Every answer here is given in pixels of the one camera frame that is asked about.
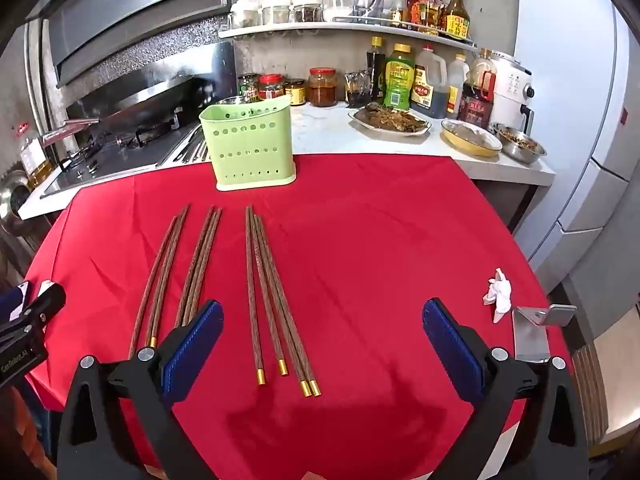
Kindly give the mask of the wooden chopstick gold tip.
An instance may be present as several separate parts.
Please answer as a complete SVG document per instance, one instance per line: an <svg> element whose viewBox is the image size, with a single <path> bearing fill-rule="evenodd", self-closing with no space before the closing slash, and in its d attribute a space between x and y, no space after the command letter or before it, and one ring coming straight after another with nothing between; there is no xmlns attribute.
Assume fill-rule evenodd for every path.
<svg viewBox="0 0 640 480"><path fill-rule="evenodd" d="M293 347L295 348L295 353L296 353L297 359L299 360L300 368L302 369L302 373L304 376L304 383L308 386L308 391L310 394L312 394L313 396L321 396L322 392L320 390L320 386L318 384L316 374L314 374L314 370L311 367L311 362L307 356L307 352L303 344L302 338L300 338L299 331L295 323L290 304L288 303L288 297L286 296L286 293L280 278L280 273L276 265L276 260L274 260L273 258L273 254L270 248L266 229L262 224L262 219L259 216L255 216L255 218L257 222L258 233L260 235L260 238L262 239L262 244L265 247L266 258L274 279L274 284L276 285L281 311L283 312L286 325L288 326L288 333L291 336L292 344L293 344Z"/></svg>
<svg viewBox="0 0 640 480"><path fill-rule="evenodd" d="M192 278L196 269L196 265L198 264L198 256L200 255L200 251L208 231L209 222L210 220L212 220L214 209L215 209L215 206L210 206L208 208L205 220L203 222L203 226L201 228L201 233L198 236L198 241L196 242L196 245L194 247L190 266L189 266L188 272L186 272L186 279L184 280L180 300L178 303L178 309L177 309L174 327L179 327L182 325L184 310L186 310L186 304L188 303Z"/></svg>
<svg viewBox="0 0 640 480"><path fill-rule="evenodd" d="M134 320L134 329L132 330L132 334L130 338L128 358L132 358L134 356L134 352L136 352L142 323L145 317L146 306L148 305L149 298L151 296L152 288L157 277L158 269L160 268L160 265L163 263L165 259L165 255L166 255L166 252L168 251L169 243L172 237L174 236L177 222L178 222L177 216L171 219L171 222L169 223L169 226L162 239L162 242L160 243L160 248L158 248L149 276L146 279L146 283L142 292L141 301L138 307L137 316L136 316L136 319Z"/></svg>
<svg viewBox="0 0 640 480"><path fill-rule="evenodd" d="M160 317L162 316L167 283L169 280L172 264L174 263L175 253L179 243L181 231L184 222L186 221L186 215L188 214L189 208L190 205L184 206L183 210L178 215L175 225L171 229L168 246L164 251L163 259L160 263L160 277L158 278L157 285L155 287L149 325L145 335L145 344L152 348L155 348L157 346L158 329L160 328Z"/></svg>
<svg viewBox="0 0 640 480"><path fill-rule="evenodd" d="M257 224L253 211L250 211L248 215L250 217L250 234L252 234L252 243L255 253L256 268L258 271L258 280L260 284L260 290L262 291L262 303L265 307L266 318L273 345L273 351L276 355L279 373L281 376L288 374L288 366L286 365L282 344L280 341L280 334L278 331L277 320L274 317L273 305L270 297L269 285L266 275L266 267L264 259L262 258L262 251L260 250L260 243L258 240Z"/></svg>
<svg viewBox="0 0 640 480"><path fill-rule="evenodd" d="M252 207L245 208L245 263L248 300L248 316L250 317L250 339L256 370L257 383L266 384L264 363L262 362L262 346L260 345L259 323L255 299L254 268L253 268L253 239L252 239Z"/></svg>
<svg viewBox="0 0 640 480"><path fill-rule="evenodd" d="M221 209L215 207L212 220L210 220L209 222L208 231L202 245L200 255L198 256L198 264L196 265L196 269L192 278L188 303L186 304L186 310L184 310L181 326L188 325L192 321L192 318L194 318L195 313L198 310L198 300L200 299L204 283L204 276L208 265L208 259L210 256L210 252L212 251L213 241L215 238L220 215Z"/></svg>
<svg viewBox="0 0 640 480"><path fill-rule="evenodd" d="M262 253L262 262L266 265L267 280L280 322L281 332L285 339L286 348L288 348L288 355L290 356L303 396L305 398L311 398L314 394L312 393L306 365L304 364L302 345L298 342L298 337L295 335L294 321L290 309L286 304L284 289L278 275L277 266L270 252L266 233L262 226L262 219L258 214L253 214L253 220L260 252Z"/></svg>

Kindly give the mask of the green sauce bottle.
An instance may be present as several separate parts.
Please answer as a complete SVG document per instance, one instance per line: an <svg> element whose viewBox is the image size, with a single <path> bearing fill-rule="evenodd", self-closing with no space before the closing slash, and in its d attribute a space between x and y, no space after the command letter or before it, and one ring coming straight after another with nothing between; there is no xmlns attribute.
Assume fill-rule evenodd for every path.
<svg viewBox="0 0 640 480"><path fill-rule="evenodd" d="M408 110L414 81L414 54L408 44L394 44L385 65L384 105Z"/></svg>

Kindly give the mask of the crumpled white tissue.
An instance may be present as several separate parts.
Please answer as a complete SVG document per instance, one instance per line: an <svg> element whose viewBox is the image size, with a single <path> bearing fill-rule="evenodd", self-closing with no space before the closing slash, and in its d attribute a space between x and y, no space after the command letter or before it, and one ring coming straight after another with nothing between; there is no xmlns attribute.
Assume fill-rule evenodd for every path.
<svg viewBox="0 0 640 480"><path fill-rule="evenodd" d="M495 275L488 280L488 291L483 297L483 304L494 308L492 322L499 323L512 309L512 285L503 270L497 268Z"/></svg>

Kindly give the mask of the plate of cooked food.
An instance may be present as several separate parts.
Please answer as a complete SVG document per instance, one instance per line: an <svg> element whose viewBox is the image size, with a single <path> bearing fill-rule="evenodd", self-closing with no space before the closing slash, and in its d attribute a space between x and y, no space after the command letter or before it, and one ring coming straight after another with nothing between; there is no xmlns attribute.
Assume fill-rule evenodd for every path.
<svg viewBox="0 0 640 480"><path fill-rule="evenodd" d="M417 118L405 110L375 102L351 112L349 117L364 128L398 136L423 136L431 129L431 124L426 120Z"/></svg>

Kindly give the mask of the brown sauce glass jar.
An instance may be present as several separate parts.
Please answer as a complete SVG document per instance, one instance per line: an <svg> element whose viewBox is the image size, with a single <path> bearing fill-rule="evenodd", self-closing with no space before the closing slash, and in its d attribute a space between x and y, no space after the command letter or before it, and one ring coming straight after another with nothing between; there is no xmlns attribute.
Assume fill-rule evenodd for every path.
<svg viewBox="0 0 640 480"><path fill-rule="evenodd" d="M337 103L336 70L331 67L313 67L309 70L307 100L316 107Z"/></svg>

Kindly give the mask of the clear glass jar red lid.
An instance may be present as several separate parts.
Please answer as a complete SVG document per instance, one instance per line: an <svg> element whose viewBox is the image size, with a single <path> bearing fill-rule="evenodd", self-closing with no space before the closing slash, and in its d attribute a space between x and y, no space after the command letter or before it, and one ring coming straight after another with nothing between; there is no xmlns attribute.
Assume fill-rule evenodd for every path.
<svg viewBox="0 0 640 480"><path fill-rule="evenodd" d="M322 0L323 21L333 22L337 18L348 18L352 15L354 0Z"/></svg>

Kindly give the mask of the white refrigerator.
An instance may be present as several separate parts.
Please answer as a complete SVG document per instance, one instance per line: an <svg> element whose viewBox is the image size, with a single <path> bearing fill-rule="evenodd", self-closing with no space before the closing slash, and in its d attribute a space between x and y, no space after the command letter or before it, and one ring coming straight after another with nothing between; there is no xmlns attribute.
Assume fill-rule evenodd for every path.
<svg viewBox="0 0 640 480"><path fill-rule="evenodd" d="M514 53L533 73L532 136L555 177L515 239L547 292L604 230L638 162L622 125L630 44L611 0L518 0Z"/></svg>

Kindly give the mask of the yellow bowl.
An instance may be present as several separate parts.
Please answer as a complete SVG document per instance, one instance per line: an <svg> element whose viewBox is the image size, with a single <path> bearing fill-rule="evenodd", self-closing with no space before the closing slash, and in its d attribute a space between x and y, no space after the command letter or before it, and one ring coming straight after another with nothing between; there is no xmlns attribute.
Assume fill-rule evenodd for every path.
<svg viewBox="0 0 640 480"><path fill-rule="evenodd" d="M492 134L477 125L444 119L440 134L457 151L473 157L493 158L502 150L502 143Z"/></svg>

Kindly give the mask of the white kitchen appliance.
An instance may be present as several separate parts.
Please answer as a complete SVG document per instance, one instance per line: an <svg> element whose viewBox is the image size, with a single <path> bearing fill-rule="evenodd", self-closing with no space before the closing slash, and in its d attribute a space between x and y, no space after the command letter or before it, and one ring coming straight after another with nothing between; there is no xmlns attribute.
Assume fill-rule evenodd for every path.
<svg viewBox="0 0 640 480"><path fill-rule="evenodd" d="M489 128L503 125L525 131L532 112L529 104L535 95L532 72L510 54L488 49L483 49L482 53L496 69Z"/></svg>

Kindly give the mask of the red lid chili jar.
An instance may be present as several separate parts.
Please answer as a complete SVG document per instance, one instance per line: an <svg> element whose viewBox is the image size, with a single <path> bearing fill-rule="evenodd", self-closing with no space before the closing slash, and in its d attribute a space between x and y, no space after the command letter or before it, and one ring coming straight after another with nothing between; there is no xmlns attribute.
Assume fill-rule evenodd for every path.
<svg viewBox="0 0 640 480"><path fill-rule="evenodd" d="M261 74L258 78L258 96L261 100L270 100L284 96L283 76L277 73Z"/></svg>

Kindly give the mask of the green plastic utensil holder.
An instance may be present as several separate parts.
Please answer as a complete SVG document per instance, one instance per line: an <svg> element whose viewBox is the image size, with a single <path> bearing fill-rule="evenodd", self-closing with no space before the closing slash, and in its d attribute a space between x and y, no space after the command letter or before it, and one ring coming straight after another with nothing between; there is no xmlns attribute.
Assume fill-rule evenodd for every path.
<svg viewBox="0 0 640 480"><path fill-rule="evenodd" d="M288 96L214 104L201 112L200 123L218 190L265 188L296 180Z"/></svg>

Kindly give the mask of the red tablecloth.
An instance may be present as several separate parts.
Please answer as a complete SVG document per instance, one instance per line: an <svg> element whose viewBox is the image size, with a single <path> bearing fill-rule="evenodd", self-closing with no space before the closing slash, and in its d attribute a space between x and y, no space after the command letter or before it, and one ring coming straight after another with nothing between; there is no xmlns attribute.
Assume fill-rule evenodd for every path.
<svg viewBox="0 0 640 480"><path fill-rule="evenodd" d="M547 297L509 231L446 157L306 155L277 188L219 192L206 164L156 170L81 190L28 271L61 284L64 309L47 329L47 362L30 374L59 410L87 354L123 359L157 249L186 215L163 308L175 323L192 252L210 207L222 211L203 295L224 308L224 331L189 396L175 407L186 433L224 479L411 479L444 457L472 408L427 340L424 302L442 300L491 346L512 325L483 298L502 271L514 304ZM279 373L262 340L258 385L250 343L245 211L261 217L320 396Z"/></svg>

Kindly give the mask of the dark soy sauce bottle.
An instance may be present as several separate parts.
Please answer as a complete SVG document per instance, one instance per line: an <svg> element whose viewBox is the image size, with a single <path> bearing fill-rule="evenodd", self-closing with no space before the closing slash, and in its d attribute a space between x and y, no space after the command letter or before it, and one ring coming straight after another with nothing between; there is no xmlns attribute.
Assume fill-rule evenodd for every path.
<svg viewBox="0 0 640 480"><path fill-rule="evenodd" d="M371 100L381 103L384 99L384 74L386 54L383 46L383 38L373 36L370 49L367 52L367 66L370 72L370 96Z"/></svg>

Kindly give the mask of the brown vinegar bottle on shelf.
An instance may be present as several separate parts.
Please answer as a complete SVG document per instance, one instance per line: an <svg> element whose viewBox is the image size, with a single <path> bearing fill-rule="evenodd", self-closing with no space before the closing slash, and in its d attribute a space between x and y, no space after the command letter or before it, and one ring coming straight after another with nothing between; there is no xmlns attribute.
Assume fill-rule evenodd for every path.
<svg viewBox="0 0 640 480"><path fill-rule="evenodd" d="M442 31L448 36L460 40L469 38L470 16L463 0L449 0L440 21Z"/></svg>

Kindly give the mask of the steel bowl with food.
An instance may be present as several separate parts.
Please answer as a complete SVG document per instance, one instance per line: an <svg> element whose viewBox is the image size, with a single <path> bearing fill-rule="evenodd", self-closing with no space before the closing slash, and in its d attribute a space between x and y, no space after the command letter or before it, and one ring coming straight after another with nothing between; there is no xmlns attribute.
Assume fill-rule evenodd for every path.
<svg viewBox="0 0 640 480"><path fill-rule="evenodd" d="M501 124L490 124L489 131L502 143L506 156L524 165L531 165L547 155L544 147L526 133Z"/></svg>

